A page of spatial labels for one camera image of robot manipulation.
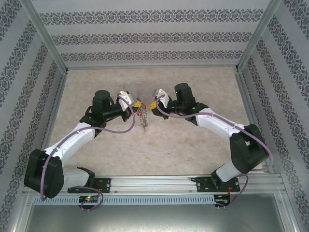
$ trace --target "yellow object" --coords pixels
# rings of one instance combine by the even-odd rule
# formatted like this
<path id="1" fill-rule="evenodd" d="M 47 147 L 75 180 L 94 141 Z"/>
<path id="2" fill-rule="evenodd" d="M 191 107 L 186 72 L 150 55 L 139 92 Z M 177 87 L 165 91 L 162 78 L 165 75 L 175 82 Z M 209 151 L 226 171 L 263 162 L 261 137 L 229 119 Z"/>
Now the yellow object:
<path id="1" fill-rule="evenodd" d="M 153 110 L 156 108 L 156 101 L 154 101 L 153 103 L 150 104 L 149 109 Z"/>
<path id="2" fill-rule="evenodd" d="M 141 102 L 140 102 L 140 101 L 137 101 L 137 102 L 133 105 L 133 107 L 138 107 L 138 108 L 140 108 L 140 106 L 141 106 Z"/>

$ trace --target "small object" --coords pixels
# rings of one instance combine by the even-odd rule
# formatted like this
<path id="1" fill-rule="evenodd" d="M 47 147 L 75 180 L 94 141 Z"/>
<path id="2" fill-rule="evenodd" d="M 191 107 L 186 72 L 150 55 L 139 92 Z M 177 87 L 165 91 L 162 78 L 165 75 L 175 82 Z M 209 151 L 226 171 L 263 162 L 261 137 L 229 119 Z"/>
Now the small object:
<path id="1" fill-rule="evenodd" d="M 98 203 L 98 196 L 79 197 L 78 203 Z"/>
<path id="2" fill-rule="evenodd" d="M 229 205 L 231 203 L 230 195 L 214 195 L 214 201 L 218 204 L 215 206 L 223 207 L 225 209 L 225 206 Z"/>
<path id="3" fill-rule="evenodd" d="M 140 103 L 139 109 L 137 110 L 137 115 L 140 117 L 140 123 L 143 126 L 144 133 L 146 132 L 146 127 L 148 127 L 147 122 L 147 107 L 144 102 L 137 98 L 138 103 Z"/>

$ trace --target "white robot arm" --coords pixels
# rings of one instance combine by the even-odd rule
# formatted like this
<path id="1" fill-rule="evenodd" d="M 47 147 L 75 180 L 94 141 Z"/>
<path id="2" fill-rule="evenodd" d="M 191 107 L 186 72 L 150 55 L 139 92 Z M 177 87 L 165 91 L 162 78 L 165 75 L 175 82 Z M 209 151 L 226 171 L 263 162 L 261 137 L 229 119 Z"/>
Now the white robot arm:
<path id="1" fill-rule="evenodd" d="M 267 152 L 255 140 L 236 129 L 243 129 L 263 141 L 257 126 L 254 124 L 244 126 L 235 123 L 216 114 L 208 106 L 196 102 L 187 83 L 176 85 L 175 93 L 177 100 L 172 101 L 162 89 L 155 90 L 155 100 L 159 98 L 161 110 L 165 113 L 177 113 L 182 116 L 197 114 L 196 116 L 186 118 L 186 120 L 197 126 L 205 127 L 221 136 L 227 142 L 230 142 L 232 161 L 219 167 L 211 174 L 212 182 L 217 188 L 233 177 L 251 171 L 267 158 Z M 156 116 L 162 116 L 164 119 L 168 118 L 167 115 L 158 111 L 156 101 L 151 104 L 150 109 Z"/>
<path id="2" fill-rule="evenodd" d="M 119 96 L 130 105 L 135 103 L 129 92 L 121 91 Z M 56 149 L 48 162 L 44 181 L 44 195 L 53 198 L 62 189 L 87 185 L 89 174 L 94 174 L 93 172 L 82 167 L 68 169 L 64 168 L 64 166 L 78 149 L 100 133 L 100 130 L 90 127 L 104 128 L 108 121 L 118 116 L 121 116 L 123 121 L 126 121 L 131 116 L 128 105 L 119 98 L 114 104 L 109 92 L 105 90 L 97 91 L 93 98 L 93 105 L 87 109 L 80 123 L 67 136 L 43 151 L 36 149 L 30 154 L 24 180 L 25 186 L 40 192 L 42 166 L 47 157 L 62 141 L 62 145 Z"/>

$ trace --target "patterned wallpaper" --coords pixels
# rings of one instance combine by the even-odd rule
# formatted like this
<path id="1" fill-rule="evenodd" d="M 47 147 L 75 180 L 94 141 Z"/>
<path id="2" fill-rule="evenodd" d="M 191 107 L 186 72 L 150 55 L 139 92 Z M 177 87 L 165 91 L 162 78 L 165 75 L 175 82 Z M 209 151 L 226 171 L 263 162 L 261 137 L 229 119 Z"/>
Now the patterned wallpaper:
<path id="1" fill-rule="evenodd" d="M 309 7 L 283 0 L 243 76 L 301 231 L 309 231 Z"/>
<path id="2" fill-rule="evenodd" d="M 34 0 L 69 68 L 236 65 L 269 0 Z"/>
<path id="3" fill-rule="evenodd" d="M 17 0 L 0 1 L 0 232 L 10 226 L 30 152 L 41 148 L 62 73 Z"/>

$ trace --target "marble surface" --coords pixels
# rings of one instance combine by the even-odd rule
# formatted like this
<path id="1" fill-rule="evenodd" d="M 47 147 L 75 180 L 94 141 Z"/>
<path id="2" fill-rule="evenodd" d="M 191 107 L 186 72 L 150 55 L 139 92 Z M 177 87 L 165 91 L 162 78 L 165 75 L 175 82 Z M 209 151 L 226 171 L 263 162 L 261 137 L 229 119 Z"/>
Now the marble surface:
<path id="1" fill-rule="evenodd" d="M 67 135 L 79 122 L 97 90 L 113 99 L 120 90 L 140 97 L 149 107 L 153 91 L 164 89 L 175 99 L 174 86 L 187 82 L 197 102 L 241 124 L 248 124 L 232 68 L 118 69 L 69 71 L 50 145 Z M 210 174 L 230 161 L 229 144 L 215 133 L 184 119 L 164 120 L 148 109 L 143 133 L 139 118 L 126 134 L 102 132 L 83 146 L 66 164 L 83 166 L 96 175 Z M 130 127 L 117 118 L 111 130 Z"/>

